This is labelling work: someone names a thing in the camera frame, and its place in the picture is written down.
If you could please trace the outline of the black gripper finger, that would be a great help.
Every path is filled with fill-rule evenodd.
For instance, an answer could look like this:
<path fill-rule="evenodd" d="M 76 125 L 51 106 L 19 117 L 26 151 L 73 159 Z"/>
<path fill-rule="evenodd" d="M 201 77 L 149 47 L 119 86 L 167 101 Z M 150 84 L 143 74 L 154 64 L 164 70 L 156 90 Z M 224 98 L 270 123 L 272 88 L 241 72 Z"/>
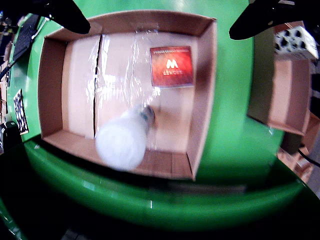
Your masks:
<path fill-rule="evenodd" d="M 45 17 L 77 34 L 87 34 L 91 29 L 90 23 L 72 0 L 2 0 L 0 10 L 12 20 L 27 14 Z"/>
<path fill-rule="evenodd" d="M 306 30 L 320 38 L 318 0 L 256 0 L 244 9 L 229 29 L 233 40 L 251 38 L 269 28 L 302 21 Z"/>

